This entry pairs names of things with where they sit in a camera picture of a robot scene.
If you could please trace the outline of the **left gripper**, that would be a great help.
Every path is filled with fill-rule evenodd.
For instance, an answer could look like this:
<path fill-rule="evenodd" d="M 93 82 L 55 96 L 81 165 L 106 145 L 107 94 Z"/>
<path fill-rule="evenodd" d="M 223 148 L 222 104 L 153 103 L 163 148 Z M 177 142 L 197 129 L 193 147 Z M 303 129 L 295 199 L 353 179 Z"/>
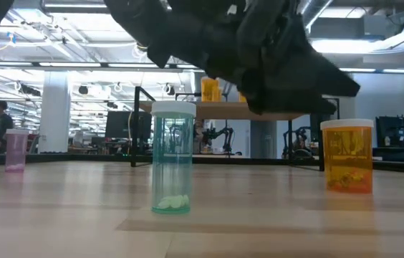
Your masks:
<path fill-rule="evenodd" d="M 337 107 L 321 95 L 356 96 L 360 86 L 320 53 L 304 51 L 298 6 L 295 0 L 188 1 L 196 41 L 187 60 L 243 89 L 273 90 L 248 97 L 253 113 L 331 115 Z"/>

